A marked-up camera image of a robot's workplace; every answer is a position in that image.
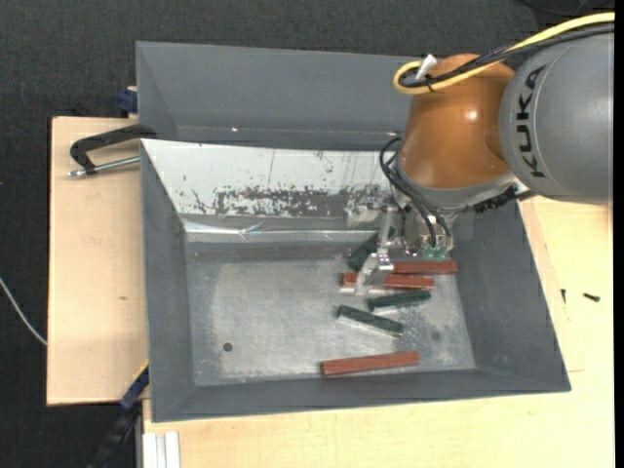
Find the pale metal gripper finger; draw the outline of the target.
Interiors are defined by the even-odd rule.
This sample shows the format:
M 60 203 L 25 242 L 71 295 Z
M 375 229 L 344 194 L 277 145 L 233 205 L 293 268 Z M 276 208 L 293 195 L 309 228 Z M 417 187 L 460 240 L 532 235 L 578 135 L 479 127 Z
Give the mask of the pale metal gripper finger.
M 383 285 L 393 272 L 393 263 L 387 253 L 371 253 L 357 273 L 355 294 L 366 294 L 374 287 Z

